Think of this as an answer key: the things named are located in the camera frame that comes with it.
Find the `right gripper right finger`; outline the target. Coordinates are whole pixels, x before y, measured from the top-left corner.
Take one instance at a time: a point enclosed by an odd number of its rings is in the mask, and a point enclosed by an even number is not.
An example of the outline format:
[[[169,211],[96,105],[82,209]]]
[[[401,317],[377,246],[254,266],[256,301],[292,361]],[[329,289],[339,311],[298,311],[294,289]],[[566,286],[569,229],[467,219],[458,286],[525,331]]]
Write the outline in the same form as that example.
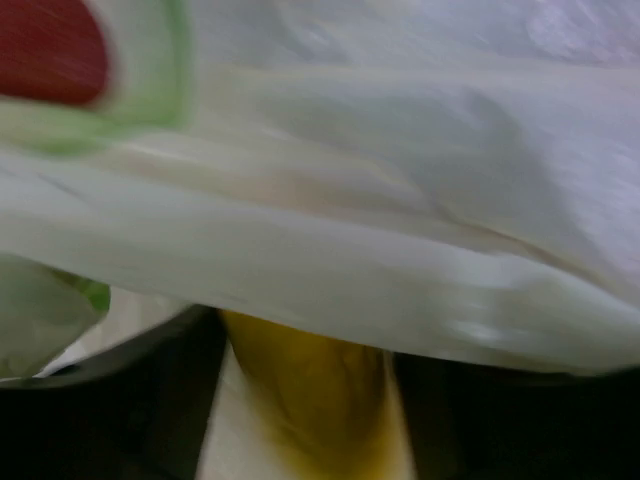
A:
[[[535,374],[392,358],[418,479],[636,479],[639,371]]]

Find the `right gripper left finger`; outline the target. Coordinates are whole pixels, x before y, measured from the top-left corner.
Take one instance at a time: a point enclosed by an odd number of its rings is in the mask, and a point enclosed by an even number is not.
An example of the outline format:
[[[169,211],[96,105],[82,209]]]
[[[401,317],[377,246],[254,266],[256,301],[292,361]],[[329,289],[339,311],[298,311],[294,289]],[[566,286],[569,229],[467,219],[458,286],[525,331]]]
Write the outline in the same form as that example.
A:
[[[1,384],[4,479],[193,479],[226,332],[189,307],[43,377]]]

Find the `yellow fake banana bunch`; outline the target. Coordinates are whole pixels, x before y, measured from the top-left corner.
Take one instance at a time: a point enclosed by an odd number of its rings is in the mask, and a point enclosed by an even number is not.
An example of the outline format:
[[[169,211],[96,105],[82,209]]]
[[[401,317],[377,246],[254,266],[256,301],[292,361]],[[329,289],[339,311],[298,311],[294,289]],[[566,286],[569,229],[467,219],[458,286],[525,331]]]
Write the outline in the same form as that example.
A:
[[[385,353],[224,311],[263,431],[299,479],[378,479],[389,455]]]

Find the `light green plastic bag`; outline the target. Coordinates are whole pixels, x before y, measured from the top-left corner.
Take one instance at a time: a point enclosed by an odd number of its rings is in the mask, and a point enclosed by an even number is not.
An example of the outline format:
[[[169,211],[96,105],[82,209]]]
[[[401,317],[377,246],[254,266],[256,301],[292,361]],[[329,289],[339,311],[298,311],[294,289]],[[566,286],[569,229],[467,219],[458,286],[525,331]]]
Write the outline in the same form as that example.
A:
[[[635,1],[82,1],[93,102],[1,94],[1,384],[226,332],[193,479],[299,479],[224,311],[392,358],[639,371]]]

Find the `red fake cherry cluster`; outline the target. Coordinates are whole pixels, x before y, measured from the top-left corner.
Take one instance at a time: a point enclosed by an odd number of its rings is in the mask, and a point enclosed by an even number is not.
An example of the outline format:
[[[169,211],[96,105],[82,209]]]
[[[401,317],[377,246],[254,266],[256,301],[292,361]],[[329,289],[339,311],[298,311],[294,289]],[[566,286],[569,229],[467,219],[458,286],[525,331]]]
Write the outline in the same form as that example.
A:
[[[82,106],[108,83],[104,36],[82,1],[1,3],[1,94]]]

